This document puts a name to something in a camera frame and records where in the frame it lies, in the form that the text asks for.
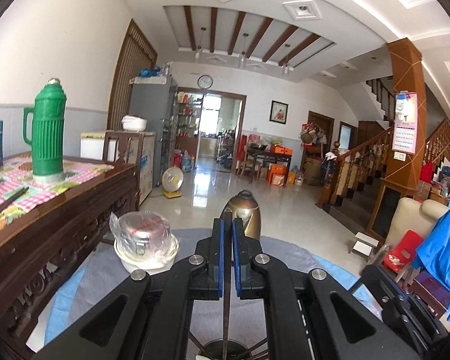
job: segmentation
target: brass kettle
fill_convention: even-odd
[[[249,190],[242,190],[231,198],[223,208],[221,218],[224,217],[225,210],[232,212],[232,218],[242,218],[243,228],[247,237],[260,239],[262,220],[260,217],[260,207]]]

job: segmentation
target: wooden ceiling beam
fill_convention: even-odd
[[[210,52],[215,52],[215,31],[217,29],[218,8],[210,8]]]
[[[235,48],[236,40],[239,37],[240,28],[242,28],[243,19],[245,19],[246,12],[240,11],[236,17],[235,29],[233,30],[232,39],[228,47],[228,55],[233,54],[233,49]]]
[[[197,43],[195,43],[195,33],[193,32],[192,10],[190,9],[190,5],[184,5],[183,10],[185,11],[190,45],[192,46],[192,50],[195,51],[197,50]]]
[[[262,58],[262,62],[267,62],[270,57],[276,53],[276,51],[284,44],[291,35],[298,30],[297,26],[289,25],[285,31],[283,31],[282,35],[275,41],[274,44],[271,45],[270,49],[265,53]]]
[[[270,27],[270,24],[272,23],[272,21],[274,21],[274,20],[271,17],[265,17],[263,19],[262,25],[260,26],[260,28],[258,29],[257,33],[253,37],[252,43],[250,43],[250,46],[248,46],[247,58],[250,58],[250,56],[252,55],[253,50],[255,50],[255,48],[257,47],[258,43],[260,42],[260,40],[265,35],[265,32],[267,31],[268,27]]]
[[[292,51],[290,51],[286,56],[284,56],[280,60],[280,62],[278,63],[279,66],[282,66],[287,59],[290,61],[294,56],[305,50],[308,46],[310,46],[313,42],[315,42],[318,39],[320,39],[320,35],[317,35],[315,33],[309,35],[307,38],[305,38],[305,40],[300,42],[297,47],[295,47]]]

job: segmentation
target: chopsticks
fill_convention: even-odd
[[[22,187],[17,192],[15,192],[12,196],[10,196],[7,200],[5,200],[2,204],[0,204],[0,213],[5,210],[8,206],[10,206],[15,200],[17,200],[21,195],[28,191],[28,187]]]

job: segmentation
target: stair step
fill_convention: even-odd
[[[352,201],[359,207],[363,208],[365,211],[370,212],[370,214],[375,208],[376,200],[368,197],[362,192],[355,191]]]
[[[332,206],[330,207],[329,214],[334,219],[339,221],[342,225],[344,225],[353,234],[365,232],[365,227],[363,227],[360,223],[355,222],[355,220],[349,218],[340,209],[341,207]]]
[[[362,227],[367,227],[368,222],[370,221],[370,217],[372,216],[371,212],[364,210],[358,204],[356,204],[352,199],[344,199],[342,202],[342,206],[338,208],[338,210],[353,219],[355,222],[360,224]]]
[[[380,190],[380,179],[374,178],[373,184],[365,184],[363,188],[363,193],[365,196],[367,196],[370,199],[377,200],[378,198],[378,192]]]

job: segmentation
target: wooden pillar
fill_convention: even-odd
[[[388,234],[399,198],[415,195],[427,138],[427,98],[422,54],[408,38],[396,40],[387,47],[393,70],[394,93],[417,93],[418,121],[415,154],[407,154],[406,160],[401,161],[394,159],[394,152],[391,151],[387,159],[385,177],[381,180],[377,202],[367,227],[367,232],[374,236],[378,234],[383,240]]]

